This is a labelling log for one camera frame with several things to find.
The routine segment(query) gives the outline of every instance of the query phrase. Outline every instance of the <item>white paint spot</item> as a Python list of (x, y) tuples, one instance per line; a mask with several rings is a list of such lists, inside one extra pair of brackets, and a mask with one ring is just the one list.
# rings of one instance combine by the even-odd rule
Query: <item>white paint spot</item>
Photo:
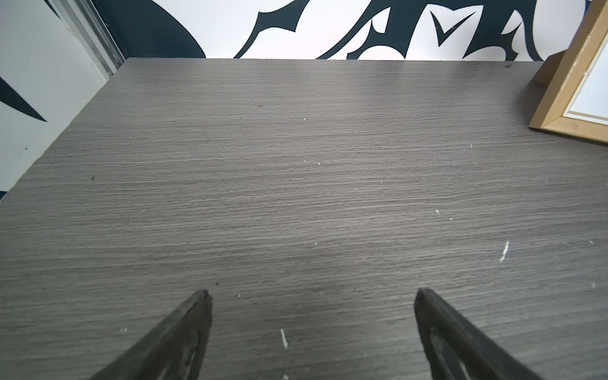
[(509, 250), (509, 241), (507, 240), (505, 243), (505, 248), (502, 250), (502, 257), (499, 260), (499, 263), (502, 263), (502, 260), (505, 259), (506, 252)]
[(405, 58), (398, 50), (385, 45), (369, 47), (359, 56), (358, 60), (403, 61)]
[(518, 11), (514, 10), (509, 18), (509, 21), (506, 22), (501, 34), (511, 33), (516, 27), (520, 26), (522, 22), (522, 15), (520, 15)]
[(378, 33), (384, 33), (386, 31), (386, 24), (389, 21), (389, 13), (390, 8), (386, 8), (371, 18), (371, 24), (374, 25), (374, 29)]
[(287, 350), (287, 348), (289, 348), (289, 345), (287, 344), (287, 339), (285, 339), (285, 332), (283, 331), (283, 329), (281, 329), (281, 338), (283, 338), (283, 347), (285, 347), (285, 350)]

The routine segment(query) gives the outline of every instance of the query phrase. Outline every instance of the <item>wood grain texture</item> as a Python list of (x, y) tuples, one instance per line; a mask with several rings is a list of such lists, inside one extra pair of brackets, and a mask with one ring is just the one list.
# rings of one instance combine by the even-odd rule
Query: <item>wood grain texture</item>
[(608, 150), (528, 129), (539, 65), (129, 59), (0, 204), (0, 378), (86, 378), (207, 288), (201, 378), (429, 379), (422, 286), (606, 378)]

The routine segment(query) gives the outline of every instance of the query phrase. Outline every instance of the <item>tabletop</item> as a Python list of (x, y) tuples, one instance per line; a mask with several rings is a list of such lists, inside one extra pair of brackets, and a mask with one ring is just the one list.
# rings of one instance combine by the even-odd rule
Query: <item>tabletop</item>
[(0, 203), (0, 378), (87, 378), (206, 288), (201, 379), (430, 379), (420, 287), (606, 378), (608, 150), (527, 127), (539, 65), (129, 59)]

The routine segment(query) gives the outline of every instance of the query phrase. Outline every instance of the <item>black graffiti mural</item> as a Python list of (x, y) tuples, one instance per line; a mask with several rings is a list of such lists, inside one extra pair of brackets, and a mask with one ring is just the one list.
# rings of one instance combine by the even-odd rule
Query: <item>black graffiti mural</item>
[(45, 122), (44, 117), (40, 116), (29, 103), (21, 97), (6, 81), (0, 78), (0, 102), (16, 109), (17, 111)]
[[(354, 35), (371, 20), (372, 17), (377, 15), (379, 12), (390, 7), (389, 20), (386, 25), (386, 31), (384, 33), (378, 33), (375, 30), (371, 30), (367, 39), (357, 51), (347, 55), (347, 59), (355, 60), (359, 58), (361, 53), (372, 46), (385, 45), (390, 46), (401, 53), (402, 56), (406, 56), (407, 49), (414, 33), (416, 23), (422, 15), (422, 12), (429, 2), (427, 0), (417, 1), (402, 1), (402, 0), (372, 0), (367, 9), (363, 12), (363, 15), (359, 18), (357, 23), (348, 31), (348, 33), (330, 50), (322, 54), (319, 58), (326, 59), (337, 53), (341, 48), (344, 47)], [(479, 21), (479, 26), (473, 35), (473, 39), (467, 49), (465, 55), (475, 52), (476, 50), (482, 49), (488, 46), (500, 46), (506, 52), (506, 60), (513, 61), (517, 57), (517, 53), (511, 48), (511, 42), (513, 41), (513, 35), (517, 31), (517, 28), (509, 34), (502, 35), (502, 29), (504, 28), (507, 21), (516, 10), (522, 15), (523, 22), (529, 25), (525, 29), (526, 31), (526, 45), (528, 47), (528, 53), (530, 57), (535, 61), (541, 61), (542, 59), (534, 48), (534, 39), (532, 36), (532, 22), (534, 20), (534, 9), (536, 8), (536, 0), (512, 0), (512, 1), (486, 1), (485, 4), (480, 4), (480, 1), (467, 1), (467, 0), (441, 0), (435, 1), (433, 4), (441, 5), (450, 9), (459, 9), (463, 7), (469, 7), (472, 5), (483, 5), (482, 18)], [(441, 30), (441, 27), (437, 29), (437, 38), (441, 41), (445, 34)]]
[[(126, 57), (205, 57), (191, 34), (153, 0), (93, 0), (93, 3)], [(273, 12), (259, 12), (249, 38), (234, 58), (243, 57), (264, 30), (281, 28), (295, 32), (308, 4), (309, 0), (293, 0)], [(348, 1), (345, 0), (344, 4), (348, 7)], [(405, 57), (418, 20), (428, 4), (452, 10), (483, 6), (479, 24), (461, 58), (486, 47), (498, 46), (505, 51), (506, 60), (513, 61), (517, 58), (517, 52), (512, 48), (514, 35), (525, 26), (528, 55), (533, 60), (542, 60), (534, 45), (532, 28), (537, 0), (371, 0), (352, 28), (333, 47), (316, 58), (332, 57), (372, 17), (387, 8), (390, 8), (390, 13), (384, 32), (379, 33), (372, 26), (363, 45), (348, 53), (347, 59), (358, 59), (365, 50), (374, 46), (391, 47)], [(519, 13), (522, 22), (510, 33), (502, 34), (514, 11)], [(449, 30), (443, 30), (435, 14), (431, 15), (439, 46), (472, 16), (465, 16)]]

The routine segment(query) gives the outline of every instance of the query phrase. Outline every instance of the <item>wooden picture frame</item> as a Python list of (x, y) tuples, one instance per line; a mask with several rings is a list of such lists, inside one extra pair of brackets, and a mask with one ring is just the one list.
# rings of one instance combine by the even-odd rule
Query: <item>wooden picture frame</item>
[(608, 142), (608, 125), (565, 116), (607, 35), (608, 1), (594, 0), (530, 122), (531, 128)]

